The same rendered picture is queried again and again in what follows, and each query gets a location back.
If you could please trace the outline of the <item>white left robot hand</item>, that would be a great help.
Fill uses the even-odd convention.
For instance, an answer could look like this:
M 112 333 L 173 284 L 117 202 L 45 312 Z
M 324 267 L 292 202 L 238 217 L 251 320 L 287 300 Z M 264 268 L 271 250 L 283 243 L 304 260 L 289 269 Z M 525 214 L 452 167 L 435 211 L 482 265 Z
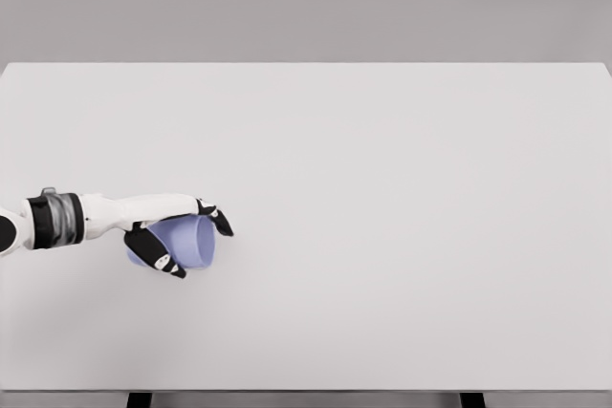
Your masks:
M 206 200 L 185 194 L 144 195 L 120 201 L 125 221 L 132 230 L 146 229 L 148 226 L 173 217 L 196 215 L 207 217 L 215 228 L 215 233 L 225 237 L 234 235 L 230 221 L 221 208 Z M 162 270 L 156 270 L 178 278 L 185 278 L 187 270 L 165 262 Z

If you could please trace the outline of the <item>lavender plastic cup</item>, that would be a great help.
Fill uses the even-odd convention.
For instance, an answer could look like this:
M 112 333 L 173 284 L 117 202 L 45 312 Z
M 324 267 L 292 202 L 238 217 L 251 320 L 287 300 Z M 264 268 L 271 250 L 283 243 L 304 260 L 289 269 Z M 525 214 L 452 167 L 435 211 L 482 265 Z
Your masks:
M 123 241 L 138 265 L 162 270 L 165 262 L 175 262 L 185 270 L 203 269 L 214 258 L 215 228 L 205 216 L 185 215 L 128 231 Z

